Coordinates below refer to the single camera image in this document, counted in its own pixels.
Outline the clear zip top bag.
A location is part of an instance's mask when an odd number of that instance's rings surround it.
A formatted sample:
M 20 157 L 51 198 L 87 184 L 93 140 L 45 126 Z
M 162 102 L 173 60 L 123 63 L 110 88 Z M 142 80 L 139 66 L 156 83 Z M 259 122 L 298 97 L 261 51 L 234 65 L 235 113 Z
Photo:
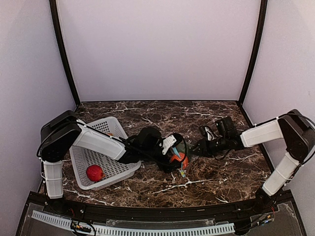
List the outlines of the clear zip top bag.
M 175 147 L 171 148 L 171 153 L 170 163 L 179 162 L 180 166 L 177 167 L 177 169 L 179 169 L 182 177 L 186 177 L 186 169 L 192 160 L 192 153 L 189 144 L 185 144 L 184 141 L 182 141 Z

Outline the red fake apple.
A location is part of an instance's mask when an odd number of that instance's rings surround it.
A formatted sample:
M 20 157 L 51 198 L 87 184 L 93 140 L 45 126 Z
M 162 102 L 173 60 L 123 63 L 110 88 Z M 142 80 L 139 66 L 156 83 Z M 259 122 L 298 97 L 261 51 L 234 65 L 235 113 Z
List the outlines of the red fake apple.
M 86 169 L 86 175 L 90 181 L 98 182 L 105 178 L 105 173 L 99 165 L 91 165 Z

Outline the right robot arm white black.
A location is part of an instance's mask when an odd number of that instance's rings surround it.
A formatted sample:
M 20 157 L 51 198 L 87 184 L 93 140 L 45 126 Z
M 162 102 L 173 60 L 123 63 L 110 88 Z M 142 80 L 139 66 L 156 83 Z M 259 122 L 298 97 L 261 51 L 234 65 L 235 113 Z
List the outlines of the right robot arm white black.
M 251 203 L 255 213 L 268 208 L 269 197 L 289 183 L 315 154 L 315 123 L 297 109 L 243 131 L 236 128 L 231 117 L 216 120 L 215 126 L 217 133 L 209 126 L 200 128 L 202 139 L 192 147 L 194 155 L 216 157 L 223 151 L 238 151 L 278 140 L 285 144 L 283 158 L 261 186 L 260 195 Z

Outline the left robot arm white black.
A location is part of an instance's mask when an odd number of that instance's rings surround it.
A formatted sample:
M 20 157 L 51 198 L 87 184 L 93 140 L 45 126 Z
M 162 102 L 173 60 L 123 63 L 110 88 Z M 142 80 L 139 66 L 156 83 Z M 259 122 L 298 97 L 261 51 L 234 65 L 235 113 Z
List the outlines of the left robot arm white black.
M 100 190 L 132 177 L 142 162 L 155 162 L 165 173 L 183 167 L 187 150 L 178 133 L 163 137 L 154 127 L 144 127 L 128 137 L 115 117 L 84 123 L 73 111 L 57 116 L 40 131 L 37 157 L 41 160 L 50 206 L 58 214 L 69 211 L 63 196 L 63 159 L 70 154 L 75 178 L 83 190 Z

